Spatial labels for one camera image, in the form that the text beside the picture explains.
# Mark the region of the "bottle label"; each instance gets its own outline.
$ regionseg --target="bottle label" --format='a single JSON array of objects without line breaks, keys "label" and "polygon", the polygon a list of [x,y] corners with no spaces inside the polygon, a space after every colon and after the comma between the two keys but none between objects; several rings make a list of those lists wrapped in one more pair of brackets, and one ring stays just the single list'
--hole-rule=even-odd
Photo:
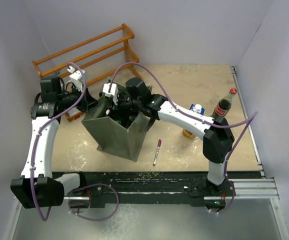
[{"label": "bottle label", "polygon": [[219,116],[224,116],[226,114],[226,110],[222,110],[219,105],[217,105],[214,110]]}]

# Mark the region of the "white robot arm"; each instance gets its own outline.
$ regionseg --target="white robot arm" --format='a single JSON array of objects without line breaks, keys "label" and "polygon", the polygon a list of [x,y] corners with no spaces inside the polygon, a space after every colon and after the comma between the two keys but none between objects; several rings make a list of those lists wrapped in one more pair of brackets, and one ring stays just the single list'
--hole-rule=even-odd
[{"label": "white robot arm", "polygon": [[[31,109],[32,118],[32,136],[28,153],[28,158],[21,172],[19,179],[11,181],[11,190],[19,199],[25,208],[34,208],[31,188],[30,188],[30,171],[31,171],[31,155],[33,151],[33,143],[35,141],[39,127],[46,123],[50,117],[56,115],[57,112],[62,112],[67,106],[72,105],[76,101],[75,96],[81,94],[81,86],[79,82],[80,74],[72,73],[71,81],[78,85],[76,93],[73,91],[66,99],[61,94],[60,84],[55,89],[55,82],[59,83],[59,79],[42,79],[42,83],[47,85],[47,93],[41,93],[42,103],[35,101]],[[181,114],[175,109],[166,97],[160,94],[151,94],[145,83],[140,78],[132,78],[126,82],[126,88],[129,95],[125,99],[118,98],[118,88],[116,84],[112,84],[109,91],[109,84],[103,86],[102,93],[112,100],[112,108],[115,111],[137,110],[144,113],[150,118],[147,130],[154,124],[155,120],[161,120],[175,124],[181,128],[187,129],[203,141],[203,154],[209,160],[209,172],[207,175],[208,181],[215,185],[221,185],[224,180],[225,159],[232,148],[234,137],[230,129],[215,128],[209,124],[196,121],[188,116]],[[86,93],[80,104],[80,110],[89,110],[98,104],[93,97]],[[203,119],[204,122],[209,122],[217,125],[228,125],[224,117],[213,119],[209,116],[203,116],[196,112],[187,110],[179,105],[176,108],[182,110],[190,116],[196,116]],[[40,140],[37,145],[34,168],[35,192],[40,207],[59,206],[62,204],[64,196],[70,191],[81,187],[84,181],[83,174],[69,173],[53,179],[51,171],[52,151],[55,136],[59,128],[60,119],[53,121],[43,129]]]}]

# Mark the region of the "metal frame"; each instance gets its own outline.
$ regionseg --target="metal frame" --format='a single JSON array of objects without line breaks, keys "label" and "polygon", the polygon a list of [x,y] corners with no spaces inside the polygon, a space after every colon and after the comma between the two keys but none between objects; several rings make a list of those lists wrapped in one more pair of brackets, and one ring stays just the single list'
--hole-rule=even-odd
[{"label": "metal frame", "polygon": [[[231,67],[231,72],[232,72],[232,76],[236,85],[236,88],[238,90],[238,94],[239,94],[239,98],[240,98],[240,102],[241,102],[241,106],[242,106],[242,110],[244,113],[244,116],[247,118],[247,111],[245,108],[245,104],[243,102],[243,98],[241,96],[241,91],[239,88],[239,84],[238,84],[238,80],[237,80],[237,76],[236,76],[236,71],[235,68],[232,66]],[[288,233],[288,229],[287,229],[287,225],[285,223],[285,220],[283,218],[283,213],[280,207],[280,202],[279,202],[279,194],[277,191],[277,187],[276,187],[276,183],[274,179],[266,179],[265,178],[265,174],[263,171],[263,167],[262,167],[262,163],[259,157],[259,153],[257,150],[257,146],[255,143],[255,139],[253,136],[253,132],[251,129],[251,126],[249,126],[249,131],[250,131],[250,135],[251,135],[251,139],[252,139],[252,143],[253,143],[253,147],[254,147],[254,152],[256,155],[256,159],[258,161],[258,166],[259,166],[259,171],[260,171],[260,176],[258,176],[258,178],[236,178],[235,174],[237,174],[237,172],[229,172],[229,178],[231,181],[234,182],[235,185],[235,191],[236,191],[236,196],[235,199],[239,200],[239,199],[270,199],[271,202],[271,206],[272,206],[272,210],[275,216],[275,220],[279,229],[279,233],[281,236],[282,240],[289,240],[289,233]],[[255,177],[252,173],[254,172],[245,172],[245,177],[248,177],[248,173],[250,174],[250,177]],[[102,175],[106,175],[106,174],[110,174],[110,173],[100,173],[97,172],[97,174],[102,174]],[[157,194],[164,194],[164,195],[178,195],[178,194],[183,194],[185,192],[184,189],[182,189],[182,191],[164,191],[164,192],[148,192],[148,191],[139,191],[139,192],[130,192],[130,191],[119,191],[119,195],[123,196],[123,195],[157,195]],[[64,197],[65,199],[70,199],[70,200],[86,200],[89,201],[89,197],[88,196],[66,196]],[[203,198],[206,201],[213,201],[213,200],[219,200],[220,197],[217,196],[206,196]],[[4,235],[4,239],[12,239],[12,236],[15,232],[15,228],[17,225],[17,221],[18,221],[18,217],[19,217],[19,213],[21,210],[21,204],[20,202],[15,199],[14,200],[14,205],[12,207],[12,212],[11,212],[11,216],[9,219],[9,224],[7,226],[7,230],[6,233]]]},{"label": "metal frame", "polygon": [[[53,177],[61,176],[63,172],[54,172]],[[212,189],[207,185],[207,171],[157,171],[157,172],[84,172],[86,185],[102,183],[111,185],[119,195],[121,204],[186,204],[192,207],[204,207],[206,201],[218,200],[222,192],[231,198],[233,189],[231,183],[224,182],[222,190]],[[266,191],[255,191],[255,187],[261,184],[261,175],[259,171],[235,171],[229,172],[230,181],[236,179],[238,189],[243,188],[239,197],[256,194],[267,194]],[[245,179],[250,179],[249,190],[244,187]],[[264,186],[273,188],[275,184]],[[115,204],[116,197],[114,193],[106,187],[92,187],[91,189],[91,208],[104,208],[105,204]],[[275,196],[276,192],[271,191],[268,194]],[[70,200],[86,200],[89,202],[87,192],[79,195],[71,193],[65,197]]]},{"label": "metal frame", "polygon": [[[242,95],[241,95],[241,91],[240,91],[239,84],[238,84],[238,79],[236,76],[236,69],[234,66],[230,66],[230,68],[231,68],[231,73],[233,76],[234,83],[235,83],[236,88],[238,90],[238,94],[239,94],[240,103],[242,106],[244,117],[248,118],[247,110],[246,110],[245,103],[244,103],[244,100],[243,100]],[[264,168],[262,166],[262,163],[261,163],[261,160],[259,157],[258,148],[257,148],[256,142],[255,142],[255,138],[254,138],[254,134],[253,134],[251,125],[249,125],[249,131],[250,131],[250,136],[251,136],[252,143],[253,143],[254,153],[255,153],[256,159],[258,161],[258,167],[259,167],[261,176],[265,179],[266,175],[265,175]],[[270,202],[271,202],[271,207],[273,209],[275,221],[277,223],[277,226],[278,226],[278,229],[280,232],[281,239],[282,240],[289,240],[288,227],[287,227],[287,224],[284,220],[284,215],[283,215],[283,212],[282,212],[281,207],[280,207],[279,195],[277,198],[270,198]]]}]

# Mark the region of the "wooden tabletop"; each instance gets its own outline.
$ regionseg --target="wooden tabletop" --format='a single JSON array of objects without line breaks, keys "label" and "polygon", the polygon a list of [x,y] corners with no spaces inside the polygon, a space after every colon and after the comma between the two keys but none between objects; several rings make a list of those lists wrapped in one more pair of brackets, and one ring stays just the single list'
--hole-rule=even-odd
[{"label": "wooden tabletop", "polygon": [[[160,80],[169,96],[176,104],[189,108],[191,104],[201,104],[204,115],[210,116],[218,101],[224,97],[235,82],[228,65],[148,65]],[[152,85],[152,92],[163,92],[155,80],[144,70],[137,68],[146,85]],[[122,70],[116,82],[123,84],[133,75],[128,69]],[[104,79],[89,87],[95,98],[107,80]],[[207,171],[208,160],[202,153],[203,142],[191,140],[182,135],[182,128],[168,122],[156,121],[146,134],[137,162],[103,153],[97,150],[98,144],[81,124],[80,118],[68,122],[62,117],[56,134],[53,156],[53,171]],[[244,114],[238,95],[235,96],[228,115],[229,124],[243,121]],[[231,129],[235,139],[243,126]],[[158,140],[162,140],[157,164],[153,160]],[[229,171],[258,171],[254,146],[249,131],[245,133],[232,154]]]}]

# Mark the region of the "purple cable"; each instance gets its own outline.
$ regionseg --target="purple cable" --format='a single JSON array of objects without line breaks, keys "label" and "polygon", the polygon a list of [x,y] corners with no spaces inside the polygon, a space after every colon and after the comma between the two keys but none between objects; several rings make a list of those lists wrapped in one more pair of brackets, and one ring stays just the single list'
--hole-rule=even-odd
[{"label": "purple cable", "polygon": [[75,68],[77,68],[80,71],[81,75],[82,75],[82,79],[83,79],[83,90],[82,90],[82,93],[81,93],[80,97],[78,98],[78,100],[71,107],[67,108],[63,112],[61,112],[58,115],[54,116],[53,118],[51,118],[49,121],[47,121],[44,125],[42,125],[39,128],[39,131],[38,131],[38,133],[37,133],[37,135],[35,137],[35,140],[34,140],[34,143],[33,143],[33,147],[32,147],[31,169],[30,169],[31,194],[32,194],[32,199],[33,199],[34,206],[35,206],[36,210],[38,211],[38,214],[39,214],[40,218],[43,221],[47,221],[47,219],[49,217],[50,210],[51,210],[51,206],[48,208],[46,216],[44,217],[44,215],[43,215],[43,213],[42,213],[42,211],[41,211],[41,209],[39,207],[38,200],[37,200],[37,195],[36,195],[36,191],[35,191],[35,180],[34,180],[34,178],[35,178],[35,157],[36,157],[36,151],[37,151],[37,147],[38,147],[39,137],[41,136],[44,128],[46,126],[48,126],[52,121],[56,120],[57,118],[61,117],[62,115],[66,114],[71,109],[73,109],[81,101],[81,99],[83,99],[84,94],[85,94],[86,89],[87,89],[86,78],[85,78],[85,75],[84,75],[84,72],[82,71],[82,69],[77,64],[75,64],[74,62],[68,62],[67,63],[67,68],[69,68],[70,65],[73,65]]},{"label": "purple cable", "polygon": [[110,93],[110,91],[111,91],[111,87],[112,87],[112,84],[114,83],[114,80],[115,80],[115,78],[116,78],[117,73],[119,72],[119,70],[120,70],[122,67],[124,67],[124,66],[126,66],[126,65],[137,65],[137,66],[143,68],[144,70],[146,70],[146,71],[154,78],[154,80],[156,81],[156,83],[160,86],[160,88],[161,88],[161,90],[163,91],[164,95],[166,96],[166,98],[168,99],[168,101],[170,102],[171,106],[172,106],[174,109],[176,109],[176,110],[177,110],[179,113],[181,113],[182,115],[185,115],[185,116],[187,116],[187,117],[189,117],[189,118],[191,118],[191,119],[195,119],[195,120],[197,120],[197,121],[199,121],[199,122],[201,122],[201,123],[203,123],[203,124],[205,123],[205,124],[208,124],[208,125],[210,125],[210,126],[212,126],[212,127],[218,128],[218,129],[231,129],[231,128],[235,128],[235,127],[238,127],[238,126],[241,126],[241,125],[243,125],[243,124],[246,124],[246,123],[250,122],[250,121],[257,115],[257,112],[254,112],[254,114],[252,114],[252,116],[251,116],[250,118],[248,118],[248,119],[246,119],[246,120],[244,120],[244,121],[241,121],[241,122],[239,122],[239,123],[235,123],[235,124],[232,124],[232,125],[226,125],[226,126],[217,125],[217,124],[214,124],[214,123],[205,121],[205,120],[203,120],[203,119],[201,119],[201,118],[199,118],[199,117],[191,116],[190,114],[187,114],[187,113],[181,111],[180,109],[177,109],[176,105],[175,105],[174,102],[171,100],[170,96],[168,95],[168,93],[166,92],[165,88],[162,86],[162,84],[160,83],[160,81],[157,79],[157,77],[156,77],[148,68],[146,68],[145,66],[143,66],[142,64],[137,63],[137,62],[126,62],[126,63],[122,64],[121,66],[119,66],[119,67],[115,70],[115,72],[114,72],[114,74],[113,74],[113,76],[112,76],[111,83],[110,83],[109,93]]},{"label": "purple cable", "polygon": [[231,198],[231,201],[229,202],[228,206],[226,208],[224,208],[222,211],[220,212],[214,212],[214,211],[211,211],[212,213],[216,213],[216,214],[221,214],[223,212],[225,212],[230,206],[231,204],[233,203],[234,201],[234,198],[235,198],[235,195],[236,195],[236,189],[235,189],[235,186],[229,181],[228,179],[228,175],[227,175],[227,165],[228,165],[228,162],[229,162],[229,158],[230,156],[232,155],[233,151],[235,150],[235,148],[237,147],[238,143],[240,142],[241,138],[243,137],[243,135],[245,134],[247,128],[249,127],[251,121],[255,118],[255,116],[258,114],[257,111],[255,111],[250,118],[244,120],[244,121],[241,121],[239,123],[235,123],[235,124],[232,124],[232,125],[226,125],[226,126],[223,126],[223,125],[217,125],[217,124],[214,124],[214,123],[211,123],[211,122],[208,122],[208,121],[204,121],[202,120],[201,118],[198,118],[198,117],[195,117],[195,116],[191,116],[183,111],[181,111],[180,109],[177,109],[176,105],[174,104],[174,102],[171,100],[170,96],[168,95],[168,93],[166,92],[165,88],[162,86],[162,84],[160,83],[160,81],[157,79],[157,77],[145,66],[143,66],[142,64],[140,63],[137,63],[137,62],[126,62],[124,64],[122,64],[121,66],[119,66],[116,71],[114,72],[113,76],[112,76],[112,80],[111,80],[111,83],[110,83],[110,87],[109,87],[109,92],[111,91],[111,86],[112,84],[114,83],[114,80],[115,80],[115,77],[118,73],[118,71],[126,66],[126,65],[136,65],[136,66],[139,66],[141,68],[143,68],[144,70],[146,70],[152,77],[153,79],[157,82],[157,84],[160,86],[161,90],[163,91],[163,93],[165,94],[166,98],[168,99],[168,101],[170,102],[171,106],[176,109],[179,113],[189,117],[189,118],[192,118],[192,119],[195,119],[199,122],[202,122],[202,123],[205,123],[205,124],[208,124],[212,127],[215,127],[215,128],[219,128],[219,129],[231,129],[231,128],[235,128],[235,127],[238,127],[238,126],[241,126],[243,124],[246,124],[244,129],[242,130],[240,136],[238,137],[237,141],[235,142],[235,144],[233,145],[231,151],[229,152],[226,160],[225,160],[225,163],[224,163],[224,177],[225,179],[231,184],[232,186],[232,192],[233,192],[233,195],[232,195],[232,198]]},{"label": "purple cable", "polygon": [[107,187],[107,188],[109,188],[109,189],[111,189],[113,191],[113,193],[114,193],[114,195],[116,197],[116,206],[115,206],[115,209],[113,210],[113,212],[110,215],[108,215],[106,217],[103,217],[103,218],[90,218],[90,217],[82,216],[82,215],[78,214],[77,212],[72,211],[70,204],[68,204],[70,213],[72,213],[73,215],[75,215],[75,216],[77,216],[79,218],[82,218],[82,219],[85,219],[85,220],[89,220],[89,221],[96,221],[96,222],[107,220],[107,219],[111,218],[116,213],[116,211],[119,208],[119,197],[118,197],[118,193],[116,192],[116,190],[114,190],[110,185],[107,185],[107,184],[104,184],[104,183],[95,183],[95,184],[91,184],[91,185],[84,186],[84,187],[81,187],[81,188],[77,188],[75,190],[72,190],[71,192],[74,193],[74,192],[78,192],[78,191],[85,190],[85,189],[88,189],[88,188],[91,188],[91,187],[96,187],[96,186],[105,186],[105,187]]}]

